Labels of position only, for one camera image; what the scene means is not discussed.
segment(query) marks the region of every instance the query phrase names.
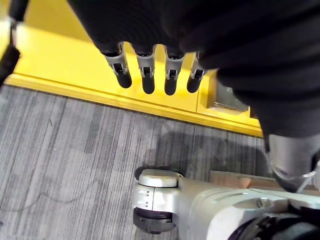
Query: metal bracket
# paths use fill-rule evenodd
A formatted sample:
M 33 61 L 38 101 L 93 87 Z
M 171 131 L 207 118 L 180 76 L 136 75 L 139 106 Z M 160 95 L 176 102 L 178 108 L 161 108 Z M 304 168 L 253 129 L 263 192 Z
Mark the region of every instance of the metal bracket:
M 104 55 L 109 66 L 112 68 L 115 75 L 119 76 L 119 72 L 123 72 L 124 75 L 128 73 L 128 64 L 125 51 L 123 50 L 123 43 L 119 44 L 120 54 L 118 56 L 106 56 Z
M 204 77 L 204 75 L 207 73 L 207 70 L 204 69 L 200 64 L 199 64 L 199 60 L 198 60 L 198 53 L 195 55 L 193 63 L 192 63 L 192 67 L 191 67 L 191 72 L 190 72 L 190 77 L 192 79 L 194 78 L 198 78 L 198 79 L 202 79 Z
M 155 74 L 155 53 L 151 55 L 141 56 L 137 55 L 136 59 L 139 64 L 141 76 L 144 78 L 147 74 L 153 77 Z

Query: black wheel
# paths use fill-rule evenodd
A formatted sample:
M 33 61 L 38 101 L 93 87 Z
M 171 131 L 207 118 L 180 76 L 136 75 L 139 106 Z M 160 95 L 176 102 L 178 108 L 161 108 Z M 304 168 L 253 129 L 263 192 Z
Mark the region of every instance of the black wheel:
M 174 168 L 174 167 L 170 167 L 170 166 L 140 166 L 134 171 L 134 178 L 139 181 L 139 177 L 140 177 L 142 171 L 145 169 L 168 170 L 168 171 L 172 171 L 177 174 L 180 174 L 182 176 L 185 176 L 185 174 L 181 170 Z
M 161 234 L 176 226 L 172 222 L 171 212 L 151 211 L 138 207 L 133 210 L 133 224 L 148 234 Z
M 193 94 L 199 89 L 200 83 L 201 83 L 200 78 L 198 77 L 191 78 L 191 76 L 189 76 L 188 83 L 186 84 L 186 89 L 188 90 L 189 93 Z
M 152 94 L 155 90 L 154 76 L 146 74 L 145 77 L 142 78 L 142 88 L 146 94 Z
M 177 80 L 174 77 L 170 77 L 169 79 L 165 79 L 164 83 L 164 91 L 167 95 L 171 96 L 175 94 L 177 89 Z
M 121 87 L 123 87 L 124 89 L 130 88 L 132 80 L 129 72 L 127 74 L 119 72 L 116 78 L 118 79 L 118 83 Z

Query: striped carpet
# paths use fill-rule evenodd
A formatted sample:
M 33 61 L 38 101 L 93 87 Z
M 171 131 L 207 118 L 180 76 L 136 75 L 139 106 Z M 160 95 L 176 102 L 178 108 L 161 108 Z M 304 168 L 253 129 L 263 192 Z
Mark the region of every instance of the striped carpet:
M 176 240 L 132 221 L 134 170 L 269 176 L 263 140 L 23 88 L 0 93 L 0 240 Z

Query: gray carpet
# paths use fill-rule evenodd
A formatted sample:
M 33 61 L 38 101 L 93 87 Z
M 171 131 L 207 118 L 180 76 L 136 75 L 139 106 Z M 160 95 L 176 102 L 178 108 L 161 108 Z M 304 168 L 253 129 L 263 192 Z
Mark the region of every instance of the gray carpet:
M 134 170 L 168 165 L 269 176 L 263 140 L 5 86 L 0 93 L 0 240 L 176 240 L 132 221 Z

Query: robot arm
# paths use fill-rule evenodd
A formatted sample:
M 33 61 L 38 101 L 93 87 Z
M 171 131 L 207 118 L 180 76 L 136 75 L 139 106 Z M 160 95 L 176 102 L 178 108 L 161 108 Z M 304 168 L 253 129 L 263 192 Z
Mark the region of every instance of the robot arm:
M 234 189 L 163 169 L 135 174 L 133 223 L 160 234 L 178 227 L 181 240 L 316 240 L 320 198 Z
M 320 150 L 320 2 L 171 1 L 162 25 L 256 113 L 273 173 L 299 192 Z

